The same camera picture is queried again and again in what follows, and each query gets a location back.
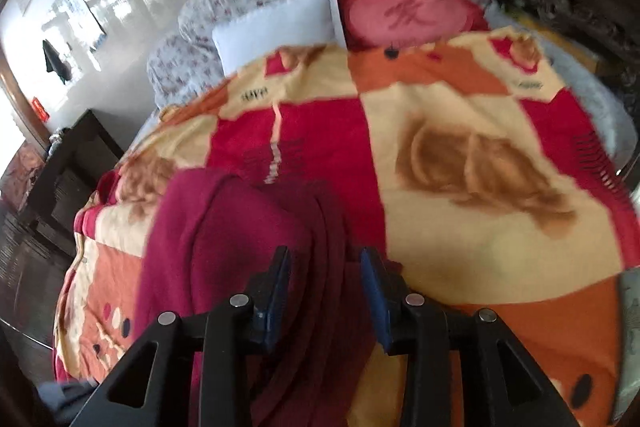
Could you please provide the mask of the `maroon red garment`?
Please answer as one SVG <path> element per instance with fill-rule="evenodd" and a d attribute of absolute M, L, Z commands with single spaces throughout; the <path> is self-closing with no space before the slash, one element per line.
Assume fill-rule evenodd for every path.
<path fill-rule="evenodd" d="M 378 184 L 253 184 L 218 169 L 179 171 L 146 241 L 132 327 L 158 314 L 207 312 L 291 251 L 278 347 L 247 362 L 258 426 L 393 426 L 402 365 L 374 339 L 361 288 L 361 249 L 385 246 Z"/>

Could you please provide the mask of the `dark wooden desk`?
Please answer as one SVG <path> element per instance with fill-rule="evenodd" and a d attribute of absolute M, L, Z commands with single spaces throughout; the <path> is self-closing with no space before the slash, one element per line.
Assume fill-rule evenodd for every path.
<path fill-rule="evenodd" d="M 18 223 L 48 253 L 73 257 L 76 213 L 122 155 L 124 150 L 96 114 L 86 110 L 51 145 L 26 202 L 17 213 Z"/>

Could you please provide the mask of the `dark carved wooden headboard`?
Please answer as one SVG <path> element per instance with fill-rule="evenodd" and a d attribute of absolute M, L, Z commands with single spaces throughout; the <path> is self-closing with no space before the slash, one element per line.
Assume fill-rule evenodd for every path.
<path fill-rule="evenodd" d="M 639 87 L 639 0 L 497 0 L 603 58 L 612 83 Z"/>

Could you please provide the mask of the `red heart cushion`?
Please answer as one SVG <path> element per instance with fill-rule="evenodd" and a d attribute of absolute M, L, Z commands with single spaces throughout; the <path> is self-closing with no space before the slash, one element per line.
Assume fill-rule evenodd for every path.
<path fill-rule="evenodd" d="M 485 31 L 483 9 L 471 0 L 337 0 L 347 47 L 410 48 Z"/>

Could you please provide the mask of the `white pillow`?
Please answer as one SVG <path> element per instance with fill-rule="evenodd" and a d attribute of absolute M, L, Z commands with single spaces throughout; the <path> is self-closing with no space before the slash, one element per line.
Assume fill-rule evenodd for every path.
<path fill-rule="evenodd" d="M 212 30 L 224 75 L 280 46 L 346 46 L 337 0 L 280 0 Z"/>

